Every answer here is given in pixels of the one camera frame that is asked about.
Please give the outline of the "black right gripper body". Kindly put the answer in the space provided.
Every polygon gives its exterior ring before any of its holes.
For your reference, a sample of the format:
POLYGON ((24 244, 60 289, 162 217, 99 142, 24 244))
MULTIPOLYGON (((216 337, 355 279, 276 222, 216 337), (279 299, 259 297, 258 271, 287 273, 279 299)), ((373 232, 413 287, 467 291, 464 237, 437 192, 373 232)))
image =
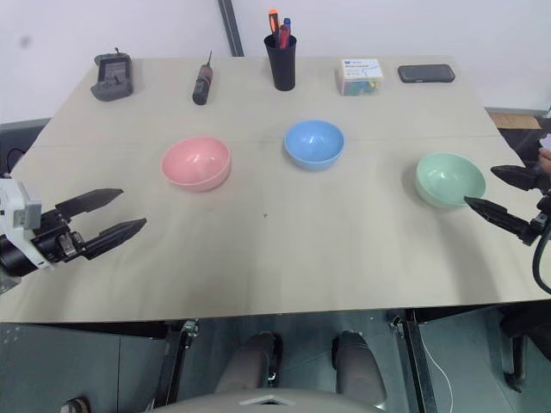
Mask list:
POLYGON ((542 193, 542 198, 536 205, 539 213, 527 224, 519 236, 526 245, 531 245, 538 237, 541 237, 550 223, 550 174, 543 168, 528 170, 528 178, 523 185, 523 190, 533 189, 539 190, 542 193))

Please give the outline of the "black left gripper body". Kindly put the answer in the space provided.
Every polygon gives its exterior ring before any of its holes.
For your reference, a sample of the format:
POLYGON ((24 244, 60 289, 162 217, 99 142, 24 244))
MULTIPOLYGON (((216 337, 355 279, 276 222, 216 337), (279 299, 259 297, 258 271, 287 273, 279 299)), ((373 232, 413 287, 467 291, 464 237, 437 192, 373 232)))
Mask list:
POLYGON ((49 262, 69 262, 86 251, 84 239, 71 230, 70 222, 58 209, 52 209, 41 215, 40 226, 33 229, 33 244, 49 262))

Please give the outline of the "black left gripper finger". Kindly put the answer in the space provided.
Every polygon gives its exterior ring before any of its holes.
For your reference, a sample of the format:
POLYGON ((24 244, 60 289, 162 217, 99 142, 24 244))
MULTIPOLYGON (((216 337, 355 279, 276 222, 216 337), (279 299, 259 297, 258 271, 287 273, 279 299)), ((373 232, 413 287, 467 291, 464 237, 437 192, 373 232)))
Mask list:
POLYGON ((88 260, 92 260, 118 247, 135 236, 146 222, 146 219, 135 219, 121 222, 101 231, 97 237, 84 244, 83 256, 88 260))
POLYGON ((70 222, 71 218, 81 213, 90 213, 105 207, 121 194, 123 194, 123 190, 120 188, 94 189, 57 204, 55 209, 67 222, 70 222))

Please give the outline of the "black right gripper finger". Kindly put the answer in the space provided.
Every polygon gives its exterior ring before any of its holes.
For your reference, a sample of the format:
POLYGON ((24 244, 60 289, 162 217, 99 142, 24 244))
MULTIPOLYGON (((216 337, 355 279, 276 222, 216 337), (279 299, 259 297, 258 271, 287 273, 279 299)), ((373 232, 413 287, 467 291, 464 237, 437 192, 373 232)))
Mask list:
POLYGON ((491 172, 507 184, 528 191, 538 188, 539 172, 537 170, 515 165, 491 167, 491 172))
POLYGON ((529 228, 528 221, 508 213, 505 207, 489 200, 465 196, 464 201, 483 219, 519 238, 522 238, 529 228))

